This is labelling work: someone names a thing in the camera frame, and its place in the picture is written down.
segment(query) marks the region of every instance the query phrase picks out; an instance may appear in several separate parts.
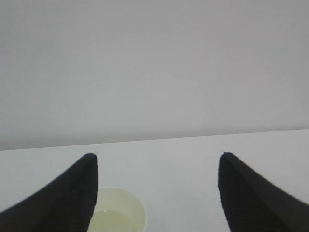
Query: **white table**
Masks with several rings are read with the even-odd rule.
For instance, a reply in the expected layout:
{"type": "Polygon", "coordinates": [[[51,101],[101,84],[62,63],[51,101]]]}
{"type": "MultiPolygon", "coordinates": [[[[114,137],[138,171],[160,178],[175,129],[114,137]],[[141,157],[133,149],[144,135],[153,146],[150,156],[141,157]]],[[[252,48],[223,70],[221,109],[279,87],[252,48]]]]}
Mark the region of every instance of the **white table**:
{"type": "Polygon", "coordinates": [[[309,203],[309,130],[291,130],[1,151],[0,210],[93,152],[100,187],[127,189],[145,204],[147,232],[228,232],[217,188],[223,151],[309,203]]]}

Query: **white paper cup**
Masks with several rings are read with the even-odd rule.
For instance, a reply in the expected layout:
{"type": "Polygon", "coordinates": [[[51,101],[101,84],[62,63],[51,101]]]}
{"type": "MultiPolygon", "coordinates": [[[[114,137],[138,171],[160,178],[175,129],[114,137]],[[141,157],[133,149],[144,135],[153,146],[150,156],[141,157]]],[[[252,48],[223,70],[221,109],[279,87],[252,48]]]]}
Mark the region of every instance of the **white paper cup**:
{"type": "Polygon", "coordinates": [[[140,200],[119,188],[98,190],[97,204],[88,232],[144,232],[147,215],[140,200]]]}

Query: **white wall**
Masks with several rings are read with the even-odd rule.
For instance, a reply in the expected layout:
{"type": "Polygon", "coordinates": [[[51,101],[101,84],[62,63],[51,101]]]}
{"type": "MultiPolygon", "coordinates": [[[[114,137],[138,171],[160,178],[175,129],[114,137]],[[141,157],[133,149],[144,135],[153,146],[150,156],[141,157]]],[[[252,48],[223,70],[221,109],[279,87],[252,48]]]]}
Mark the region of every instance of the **white wall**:
{"type": "Polygon", "coordinates": [[[217,189],[219,157],[234,152],[309,203],[309,130],[79,145],[0,152],[0,210],[37,191],[81,155],[98,155],[99,185],[135,193],[147,232],[228,232],[217,189]]]}
{"type": "Polygon", "coordinates": [[[309,127],[307,0],[1,0],[0,149],[309,127]]]}

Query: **cup rim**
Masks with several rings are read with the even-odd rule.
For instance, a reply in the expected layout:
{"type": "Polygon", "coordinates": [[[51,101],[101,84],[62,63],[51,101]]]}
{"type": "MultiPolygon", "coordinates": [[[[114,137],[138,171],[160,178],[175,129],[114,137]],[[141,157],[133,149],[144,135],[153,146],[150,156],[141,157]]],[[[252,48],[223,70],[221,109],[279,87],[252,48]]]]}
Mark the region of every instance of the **cup rim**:
{"type": "Polygon", "coordinates": [[[141,204],[141,206],[143,207],[143,210],[144,210],[144,213],[145,213],[145,223],[144,223],[144,229],[141,231],[141,232],[145,232],[146,230],[146,227],[147,227],[147,223],[148,223],[148,216],[147,216],[147,210],[146,210],[146,207],[145,205],[143,204],[143,202],[141,202],[141,200],[132,192],[124,189],[124,188],[119,188],[119,187],[116,187],[116,186],[104,186],[104,187],[100,187],[98,188],[98,192],[101,190],[101,189],[118,189],[118,190],[122,190],[122,191],[125,191],[129,194],[131,194],[132,196],[134,196],[141,204]]]}

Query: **paper cup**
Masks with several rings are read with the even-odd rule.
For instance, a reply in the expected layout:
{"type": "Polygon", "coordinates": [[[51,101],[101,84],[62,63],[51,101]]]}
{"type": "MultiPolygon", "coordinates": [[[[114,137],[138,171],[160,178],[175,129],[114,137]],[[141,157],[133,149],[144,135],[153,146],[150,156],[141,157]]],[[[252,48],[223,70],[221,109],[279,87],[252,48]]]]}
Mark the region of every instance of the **paper cup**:
{"type": "Polygon", "coordinates": [[[144,232],[146,211],[132,193],[119,188],[98,190],[97,204],[88,232],[144,232]]]}

